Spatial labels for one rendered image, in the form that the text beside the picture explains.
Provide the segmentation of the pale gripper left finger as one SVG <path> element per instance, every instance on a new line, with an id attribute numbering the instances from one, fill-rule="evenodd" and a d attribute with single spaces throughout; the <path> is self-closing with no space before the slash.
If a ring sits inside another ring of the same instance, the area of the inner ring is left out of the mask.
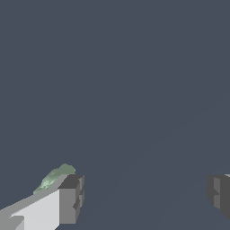
<path id="1" fill-rule="evenodd" d="M 84 203 L 84 176 L 60 175 L 47 190 L 0 210 L 0 230 L 56 230 L 75 224 Z"/>

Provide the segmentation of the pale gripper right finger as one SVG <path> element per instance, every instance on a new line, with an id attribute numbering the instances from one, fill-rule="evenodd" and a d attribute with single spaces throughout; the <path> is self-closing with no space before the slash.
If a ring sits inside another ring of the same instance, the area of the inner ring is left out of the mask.
<path id="1" fill-rule="evenodd" d="M 208 201 L 230 220 L 230 174 L 215 174 L 206 177 Z"/>

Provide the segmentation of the pale green lumpy object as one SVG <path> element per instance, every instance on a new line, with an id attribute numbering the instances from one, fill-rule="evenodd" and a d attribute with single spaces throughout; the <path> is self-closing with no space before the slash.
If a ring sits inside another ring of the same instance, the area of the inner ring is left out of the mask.
<path id="1" fill-rule="evenodd" d="M 40 186 L 33 192 L 34 194 L 47 190 L 55 180 L 62 174 L 74 174 L 75 168 L 69 164 L 62 164 L 60 167 L 52 170 L 42 181 Z"/>

